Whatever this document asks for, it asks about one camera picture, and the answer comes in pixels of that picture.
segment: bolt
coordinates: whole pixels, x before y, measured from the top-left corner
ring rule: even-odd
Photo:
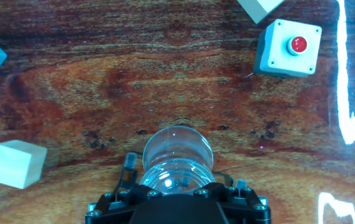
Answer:
[[[263,205],[263,204],[255,204],[253,206],[254,209],[256,210],[266,210],[267,209],[267,206],[266,205]]]
[[[91,216],[91,217],[99,216],[101,214],[102,214],[102,211],[97,210],[97,209],[94,209],[94,210],[86,213],[86,215]]]
[[[147,196],[152,198],[152,197],[156,197],[160,194],[159,191],[156,191],[156,190],[150,190],[148,193],[147,193]]]
[[[314,72],[314,71],[315,71],[315,68],[314,68],[314,66],[310,65],[310,66],[308,67],[308,70],[309,70],[310,72]]]
[[[270,59],[270,61],[269,61],[269,66],[270,67],[274,67],[274,66],[276,66],[277,65],[277,61],[275,60],[275,59]]]
[[[198,189],[198,190],[194,191],[194,194],[197,194],[197,195],[204,195],[207,193],[209,193],[208,189]]]

